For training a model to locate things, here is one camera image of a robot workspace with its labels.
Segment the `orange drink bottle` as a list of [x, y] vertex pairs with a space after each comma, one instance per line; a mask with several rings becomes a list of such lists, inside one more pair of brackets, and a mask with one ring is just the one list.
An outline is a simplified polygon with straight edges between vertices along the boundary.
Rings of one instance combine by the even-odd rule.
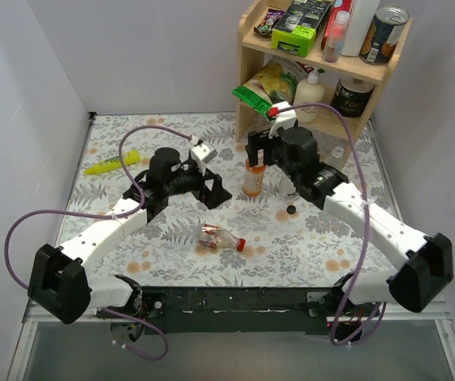
[[251, 167], [249, 160], [245, 161], [245, 179], [242, 190], [249, 197], [258, 196], [263, 189], [265, 165], [257, 165]]

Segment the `red-cap clear bottle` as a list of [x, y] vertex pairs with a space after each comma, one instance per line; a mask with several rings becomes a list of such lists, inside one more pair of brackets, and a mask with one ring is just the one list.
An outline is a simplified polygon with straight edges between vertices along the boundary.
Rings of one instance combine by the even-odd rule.
[[235, 249], [242, 252], [246, 240], [216, 225], [203, 224], [199, 233], [199, 243], [212, 249]]

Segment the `black bottle cap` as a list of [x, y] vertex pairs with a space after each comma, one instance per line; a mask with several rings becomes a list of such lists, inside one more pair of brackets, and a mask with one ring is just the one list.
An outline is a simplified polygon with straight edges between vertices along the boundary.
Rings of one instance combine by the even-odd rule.
[[296, 208], [294, 205], [289, 205], [287, 208], [286, 208], [286, 211], [288, 214], [294, 214], [296, 212]]

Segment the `clear green-label water bottle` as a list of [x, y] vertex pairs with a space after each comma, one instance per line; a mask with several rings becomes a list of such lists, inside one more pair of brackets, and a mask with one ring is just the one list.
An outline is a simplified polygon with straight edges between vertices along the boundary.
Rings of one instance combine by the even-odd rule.
[[337, 145], [333, 147], [330, 152], [330, 165], [341, 170], [345, 164], [344, 156], [345, 150], [342, 146]]

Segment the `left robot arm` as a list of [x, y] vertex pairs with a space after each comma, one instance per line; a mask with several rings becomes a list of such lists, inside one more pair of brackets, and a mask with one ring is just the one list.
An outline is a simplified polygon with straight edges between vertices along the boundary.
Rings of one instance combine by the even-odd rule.
[[45, 244], [38, 249], [29, 298], [64, 324], [89, 309], [110, 307], [127, 318], [140, 315], [142, 289], [137, 282], [124, 275], [93, 279], [92, 271], [128, 235], [163, 211], [171, 196], [193, 194], [208, 209], [230, 200], [221, 176], [207, 168], [216, 155], [207, 143], [191, 148], [185, 161], [174, 148], [157, 149], [148, 169], [136, 176], [103, 220], [57, 247]]

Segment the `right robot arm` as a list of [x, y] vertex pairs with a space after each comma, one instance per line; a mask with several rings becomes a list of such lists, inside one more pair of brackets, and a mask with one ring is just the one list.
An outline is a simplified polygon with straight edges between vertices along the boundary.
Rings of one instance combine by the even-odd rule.
[[350, 226], [391, 263], [390, 271], [353, 271], [337, 281], [332, 304], [339, 314], [378, 302], [420, 313], [453, 280], [451, 240], [413, 229], [364, 200], [346, 175], [320, 160], [308, 129], [279, 129], [275, 136], [268, 130], [252, 132], [245, 150], [250, 164], [276, 165], [304, 200]]

